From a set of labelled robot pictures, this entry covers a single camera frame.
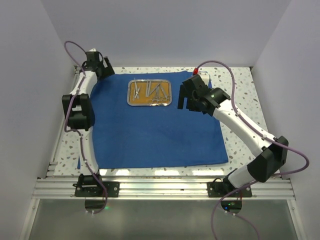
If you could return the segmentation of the blue surgical cloth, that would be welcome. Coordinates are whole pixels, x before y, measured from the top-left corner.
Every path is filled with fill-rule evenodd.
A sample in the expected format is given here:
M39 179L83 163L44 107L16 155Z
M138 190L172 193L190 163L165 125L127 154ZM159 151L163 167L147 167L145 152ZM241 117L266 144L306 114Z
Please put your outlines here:
M178 109L180 85L188 71L115 74L99 81L90 96L95 114L93 149L101 169L188 167L225 164L228 156L220 122L200 112ZM130 106L132 80L171 84L168 106Z

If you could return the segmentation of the steel forceps with ring handles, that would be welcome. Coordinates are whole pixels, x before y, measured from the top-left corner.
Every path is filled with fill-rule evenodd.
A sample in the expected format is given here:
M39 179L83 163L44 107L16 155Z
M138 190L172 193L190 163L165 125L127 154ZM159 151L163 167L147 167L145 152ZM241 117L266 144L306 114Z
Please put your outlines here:
M151 94L152 94L153 92L155 92L155 94L154 94L154 96L153 96L152 98L150 98L150 99L148 100L149 103L158 103L158 102L160 102L160 98L158 98L158 91L157 91L157 86L158 86L158 84L153 88L153 90L151 90L151 88L150 88L149 97L151 96Z

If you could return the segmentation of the steel scalpel handle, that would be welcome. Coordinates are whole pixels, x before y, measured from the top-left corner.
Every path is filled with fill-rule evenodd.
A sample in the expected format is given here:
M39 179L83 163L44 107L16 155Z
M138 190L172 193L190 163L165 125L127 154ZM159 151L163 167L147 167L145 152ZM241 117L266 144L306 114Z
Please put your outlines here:
M152 85L152 81L148 80L147 84L146 84L146 92L145 92L145 96L148 98L150 95L150 91L151 91L151 85Z

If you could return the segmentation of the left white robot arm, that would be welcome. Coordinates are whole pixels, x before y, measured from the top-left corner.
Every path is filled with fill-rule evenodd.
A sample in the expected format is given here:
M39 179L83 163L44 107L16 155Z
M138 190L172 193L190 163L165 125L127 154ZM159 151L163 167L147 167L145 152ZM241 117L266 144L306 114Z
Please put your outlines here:
M114 75L115 72L108 58L103 57L95 48L87 51L85 55L86 61L81 65L75 87L69 94L62 96L62 106L65 132L74 132L78 137L80 175L93 178L87 183L86 190L96 197L103 193L104 184L99 180L99 165L93 147L96 118L91 94L100 80Z

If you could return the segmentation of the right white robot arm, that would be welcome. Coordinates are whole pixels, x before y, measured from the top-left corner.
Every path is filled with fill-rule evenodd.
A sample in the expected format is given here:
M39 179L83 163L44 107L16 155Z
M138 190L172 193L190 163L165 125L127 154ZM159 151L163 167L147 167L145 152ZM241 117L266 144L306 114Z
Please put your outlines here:
M240 109L232 106L231 97L224 90L209 88L198 74L180 85L178 109L183 108L208 114L226 125L255 157L223 178L219 189L227 196L235 196L250 182L266 182L286 163L288 151L283 146L288 146L288 140L283 136L276 138L259 128Z

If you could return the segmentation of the steel tweezers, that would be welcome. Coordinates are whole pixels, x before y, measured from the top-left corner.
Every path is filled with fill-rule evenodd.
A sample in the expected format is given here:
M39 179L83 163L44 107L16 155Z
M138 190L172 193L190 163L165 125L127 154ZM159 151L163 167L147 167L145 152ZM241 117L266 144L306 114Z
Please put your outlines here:
M133 95L133 99L139 99L139 91L140 91L140 87L138 87L137 81L134 79L134 95Z

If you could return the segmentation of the steel tray with orange mat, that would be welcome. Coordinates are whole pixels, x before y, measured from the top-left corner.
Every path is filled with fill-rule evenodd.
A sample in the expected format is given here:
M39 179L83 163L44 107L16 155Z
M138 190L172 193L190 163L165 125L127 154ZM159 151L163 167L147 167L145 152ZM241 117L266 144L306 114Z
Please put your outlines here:
M127 103L133 107L168 106L172 86L165 79L133 79L128 83Z

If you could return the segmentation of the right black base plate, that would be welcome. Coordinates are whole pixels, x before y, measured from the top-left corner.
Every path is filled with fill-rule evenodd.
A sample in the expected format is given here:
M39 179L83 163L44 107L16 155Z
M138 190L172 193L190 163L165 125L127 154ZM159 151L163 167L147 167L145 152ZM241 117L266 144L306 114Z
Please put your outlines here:
M215 178L214 180L206 183L206 189L209 198L222 198L226 194L232 192L234 190L234 187L221 178ZM230 198L250 198L252 196L253 194L250 187L239 190L229 195Z

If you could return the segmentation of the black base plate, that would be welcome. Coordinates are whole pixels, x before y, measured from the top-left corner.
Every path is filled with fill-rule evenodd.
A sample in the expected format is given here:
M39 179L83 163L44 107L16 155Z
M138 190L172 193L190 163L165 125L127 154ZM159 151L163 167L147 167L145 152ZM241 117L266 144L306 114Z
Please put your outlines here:
M222 198L226 194L232 192L234 190L234 187L221 178L215 178L214 180L206 183L206 189L209 198ZM250 187L239 190L229 195L230 198L250 198L252 196L253 194Z
M120 191L120 182L118 181L103 181L104 187L107 190L107 196L109 198L117 198L119 196ZM72 185L75 187L75 197L105 197L103 188L98 185L85 185L78 186L76 183Z

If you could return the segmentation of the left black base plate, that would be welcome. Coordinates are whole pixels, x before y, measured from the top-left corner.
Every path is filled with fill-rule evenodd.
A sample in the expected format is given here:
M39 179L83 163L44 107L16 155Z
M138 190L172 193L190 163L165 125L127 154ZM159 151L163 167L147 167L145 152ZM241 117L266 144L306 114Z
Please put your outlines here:
M103 181L104 187L107 190L107 196L109 198L117 198L119 196L120 191L120 182L118 181ZM105 197L103 188L98 185L85 185L78 186L76 183L72 185L75 187L75 197Z

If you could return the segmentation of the aluminium rail frame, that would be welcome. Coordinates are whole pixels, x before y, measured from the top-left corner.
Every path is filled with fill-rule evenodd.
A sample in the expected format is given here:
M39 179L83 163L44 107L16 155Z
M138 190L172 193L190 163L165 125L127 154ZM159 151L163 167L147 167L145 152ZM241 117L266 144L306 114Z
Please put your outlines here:
M190 167L103 169L120 183L99 214L75 197L79 172L76 137L62 131L46 177L36 182L24 240L211 240L210 217L221 240L303 240L290 180L273 177L252 186L238 216L215 208L207 182L252 159L249 149L227 127L221 128L228 163Z

